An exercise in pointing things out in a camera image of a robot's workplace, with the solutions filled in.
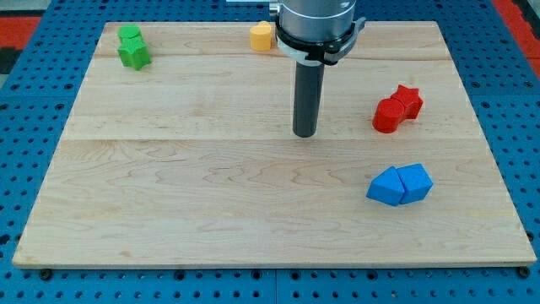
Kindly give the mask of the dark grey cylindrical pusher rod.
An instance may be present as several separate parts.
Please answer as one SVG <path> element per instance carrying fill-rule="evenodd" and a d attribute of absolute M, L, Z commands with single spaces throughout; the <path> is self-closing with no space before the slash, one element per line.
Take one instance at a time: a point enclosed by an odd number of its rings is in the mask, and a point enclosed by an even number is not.
<path fill-rule="evenodd" d="M 316 132 L 324 66 L 306 66 L 296 63 L 294 79 L 293 132 L 309 138 Z"/>

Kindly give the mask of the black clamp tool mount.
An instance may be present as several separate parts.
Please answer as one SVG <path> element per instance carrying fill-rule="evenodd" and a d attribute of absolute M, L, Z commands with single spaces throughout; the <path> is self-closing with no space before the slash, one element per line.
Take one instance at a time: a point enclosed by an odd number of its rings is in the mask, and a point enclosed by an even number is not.
<path fill-rule="evenodd" d="M 332 41 L 303 41 L 287 33 L 277 20 L 276 39 L 278 48 L 297 63 L 309 67 L 320 64 L 333 66 L 346 57 L 354 48 L 359 32 L 365 27 L 366 18 L 355 20 L 338 38 Z"/>

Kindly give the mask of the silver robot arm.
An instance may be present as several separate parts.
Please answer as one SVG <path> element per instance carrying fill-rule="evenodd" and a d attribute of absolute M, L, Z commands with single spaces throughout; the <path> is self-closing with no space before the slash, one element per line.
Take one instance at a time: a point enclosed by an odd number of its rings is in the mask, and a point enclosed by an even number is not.
<path fill-rule="evenodd" d="M 354 17 L 355 0 L 268 0 L 278 49 L 295 60 L 292 131 L 316 133 L 324 70 L 354 48 L 366 18 Z"/>

